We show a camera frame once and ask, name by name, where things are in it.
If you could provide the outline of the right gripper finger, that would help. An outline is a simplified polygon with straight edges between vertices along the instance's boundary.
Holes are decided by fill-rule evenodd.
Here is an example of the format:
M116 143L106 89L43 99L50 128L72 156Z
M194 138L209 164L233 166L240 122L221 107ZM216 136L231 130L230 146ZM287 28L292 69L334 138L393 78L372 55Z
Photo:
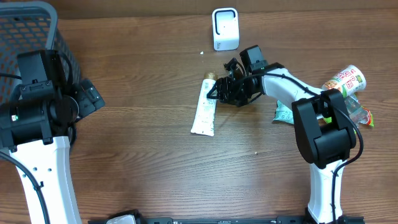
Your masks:
M231 78L242 78L246 76L246 71L236 58L232 58L228 63L224 64L224 69L228 71Z
M216 82L206 94L206 97L211 100L220 100L222 97L221 83Z

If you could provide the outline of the white tube with gold cap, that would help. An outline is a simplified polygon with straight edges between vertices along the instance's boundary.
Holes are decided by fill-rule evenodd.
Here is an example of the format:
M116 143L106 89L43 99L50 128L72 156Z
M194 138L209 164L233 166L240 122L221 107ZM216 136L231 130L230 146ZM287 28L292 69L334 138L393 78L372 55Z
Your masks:
M212 72L204 74L195 119L191 128L191 133L193 134L214 136L216 100L207 98L207 94L213 88L216 79L217 75Z

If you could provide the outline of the teal snack packet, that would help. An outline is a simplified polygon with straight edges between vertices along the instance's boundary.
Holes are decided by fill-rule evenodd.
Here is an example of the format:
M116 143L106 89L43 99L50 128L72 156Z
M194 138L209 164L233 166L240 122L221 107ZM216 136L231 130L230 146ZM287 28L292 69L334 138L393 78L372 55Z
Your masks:
M281 101L277 101L277 108L273 120L281 121L288 124L294 124L293 112Z

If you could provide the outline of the cup noodles container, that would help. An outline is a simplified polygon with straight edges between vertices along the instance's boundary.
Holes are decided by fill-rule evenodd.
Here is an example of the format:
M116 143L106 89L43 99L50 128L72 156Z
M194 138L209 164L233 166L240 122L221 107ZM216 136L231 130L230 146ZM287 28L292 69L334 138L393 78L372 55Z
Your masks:
M359 68L349 65L322 85L322 90L330 90L332 88L339 90L343 97L346 98L357 91L364 90L366 88L366 79Z

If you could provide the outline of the green chip bag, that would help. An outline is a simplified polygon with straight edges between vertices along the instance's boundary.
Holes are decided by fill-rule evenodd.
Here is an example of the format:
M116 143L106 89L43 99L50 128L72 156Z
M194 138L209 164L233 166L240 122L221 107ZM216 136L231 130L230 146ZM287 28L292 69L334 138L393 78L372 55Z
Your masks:
M364 124L370 127L374 127L373 115L371 112L363 107L355 94L347 96L345 98L345 105L348 110L350 119L359 126Z

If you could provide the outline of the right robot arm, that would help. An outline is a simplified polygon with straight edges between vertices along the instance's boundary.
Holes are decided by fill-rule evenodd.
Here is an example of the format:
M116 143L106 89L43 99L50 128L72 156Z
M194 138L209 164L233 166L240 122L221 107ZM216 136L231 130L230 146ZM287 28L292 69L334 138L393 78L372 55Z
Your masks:
M344 168L362 155L364 143L343 94L312 87L280 63L269 64L258 45L239 56L224 65L228 76L217 79L206 97L241 107L264 95L289 106L298 150L310 165L310 201L303 223L353 223L343 215L341 181Z

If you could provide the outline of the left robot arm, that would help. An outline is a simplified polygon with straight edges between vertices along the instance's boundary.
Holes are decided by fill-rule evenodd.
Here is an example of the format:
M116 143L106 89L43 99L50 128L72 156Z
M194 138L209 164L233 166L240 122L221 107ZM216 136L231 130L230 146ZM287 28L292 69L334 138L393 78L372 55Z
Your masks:
M1 157L17 168L32 223L81 223L70 173L76 123L105 102L90 80L65 75L56 50L17 56L22 83L1 105Z

